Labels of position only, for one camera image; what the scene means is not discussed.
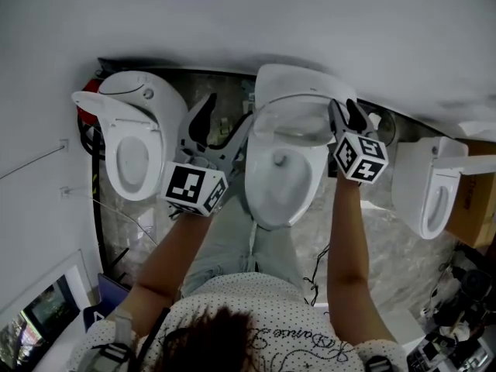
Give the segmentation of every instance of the toilet bowl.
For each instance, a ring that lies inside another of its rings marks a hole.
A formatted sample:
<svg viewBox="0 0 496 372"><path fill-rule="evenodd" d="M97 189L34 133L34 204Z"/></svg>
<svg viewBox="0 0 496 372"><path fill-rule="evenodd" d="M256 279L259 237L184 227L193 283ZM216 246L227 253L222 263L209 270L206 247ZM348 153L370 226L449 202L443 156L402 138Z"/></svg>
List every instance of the toilet bowl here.
<svg viewBox="0 0 496 372"><path fill-rule="evenodd" d="M174 159L177 130L188 111L177 91L154 74L127 71L105 79L98 94L79 91L72 99L98 117L115 191L131 201L160 191L165 161Z"/></svg>
<svg viewBox="0 0 496 372"><path fill-rule="evenodd" d="M292 226L312 203L333 138L327 110L333 98L357 96L337 78L309 69L270 64L259 70L245 192L262 228Z"/></svg>
<svg viewBox="0 0 496 372"><path fill-rule="evenodd" d="M445 136L399 143L391 189L396 215L423 239L433 239L450 218L460 175L495 171L496 156L468 157L466 144Z"/></svg>

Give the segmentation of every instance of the marble floor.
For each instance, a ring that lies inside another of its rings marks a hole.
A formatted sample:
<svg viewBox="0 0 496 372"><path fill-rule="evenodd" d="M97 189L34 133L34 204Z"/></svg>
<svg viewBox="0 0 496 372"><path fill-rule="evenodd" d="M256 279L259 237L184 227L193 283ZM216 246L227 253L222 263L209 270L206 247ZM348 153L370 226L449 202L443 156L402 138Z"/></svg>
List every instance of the marble floor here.
<svg viewBox="0 0 496 372"><path fill-rule="evenodd" d="M213 129L219 127L221 118L227 118L233 126L253 92L253 81L241 77L186 72L165 74L164 77L183 95L189 108L207 92L218 92L218 108L211 120ZM421 239L397 219L391 204L391 178L398 141L415 141L435 133L394 113L380 109L375 112L383 118L379 136L390 143L387 147L390 166L375 185L364 185L360 190L370 254L371 294L380 312L408 308L417 317L440 276L439 266L449 258L456 240L449 233L433 240ZM164 200L152 197L130 202L119 197L109 183L105 164L101 165L100 185L102 202L135 219L155 243L159 243L174 224L169 218L171 210ZM312 205L292 228L294 246L306 277L312 276L316 257L329 241L335 186L336 179L323 177ZM133 222L106 208L102 209L102 228L110 261L129 248L116 264L112 276L124 274L122 283L133 284L141 264L156 244ZM317 302L326 302L326 264L327 257L324 257L315 276L319 286ZM309 300L314 292L309 283L305 285Z"/></svg>

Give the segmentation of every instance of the white box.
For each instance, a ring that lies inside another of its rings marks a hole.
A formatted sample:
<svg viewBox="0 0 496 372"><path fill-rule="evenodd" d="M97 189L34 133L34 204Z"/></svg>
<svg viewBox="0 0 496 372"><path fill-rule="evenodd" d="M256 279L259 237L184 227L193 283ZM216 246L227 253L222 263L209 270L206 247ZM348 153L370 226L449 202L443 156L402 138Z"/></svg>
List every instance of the white box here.
<svg viewBox="0 0 496 372"><path fill-rule="evenodd" d="M386 145L354 133L344 133L334 158L346 179L373 184L389 164Z"/></svg>
<svg viewBox="0 0 496 372"><path fill-rule="evenodd" d="M203 216L212 213L228 188L226 175L220 170L169 161L164 184L162 198L181 211Z"/></svg>

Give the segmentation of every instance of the brown box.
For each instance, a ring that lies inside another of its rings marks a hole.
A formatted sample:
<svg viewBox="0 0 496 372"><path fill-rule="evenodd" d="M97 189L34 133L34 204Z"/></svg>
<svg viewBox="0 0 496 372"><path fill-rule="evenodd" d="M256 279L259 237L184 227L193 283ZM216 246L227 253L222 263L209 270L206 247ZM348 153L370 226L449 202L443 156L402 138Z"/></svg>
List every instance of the brown box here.
<svg viewBox="0 0 496 372"><path fill-rule="evenodd" d="M466 140L469 156L496 154L496 143ZM496 234L496 174L462 175L446 230L473 248L490 245Z"/></svg>

